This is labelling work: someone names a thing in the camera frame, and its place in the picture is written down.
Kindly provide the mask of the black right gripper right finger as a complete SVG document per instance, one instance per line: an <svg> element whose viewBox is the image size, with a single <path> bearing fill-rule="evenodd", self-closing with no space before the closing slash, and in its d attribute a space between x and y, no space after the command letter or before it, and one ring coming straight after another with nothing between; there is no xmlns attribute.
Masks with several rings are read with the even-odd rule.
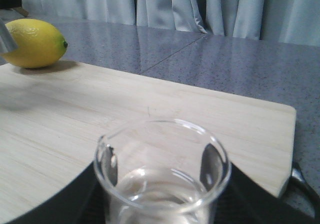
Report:
<svg viewBox="0 0 320 224"><path fill-rule="evenodd" d="M230 182L217 202L215 224L318 224L264 190L234 164Z"/></svg>

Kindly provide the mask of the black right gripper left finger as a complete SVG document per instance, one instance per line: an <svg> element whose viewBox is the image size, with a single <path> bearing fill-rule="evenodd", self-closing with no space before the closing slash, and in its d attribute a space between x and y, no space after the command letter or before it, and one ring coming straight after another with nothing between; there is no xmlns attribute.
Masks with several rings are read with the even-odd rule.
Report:
<svg viewBox="0 0 320 224"><path fill-rule="evenodd" d="M10 224L104 224L103 193L91 163L53 197Z"/></svg>

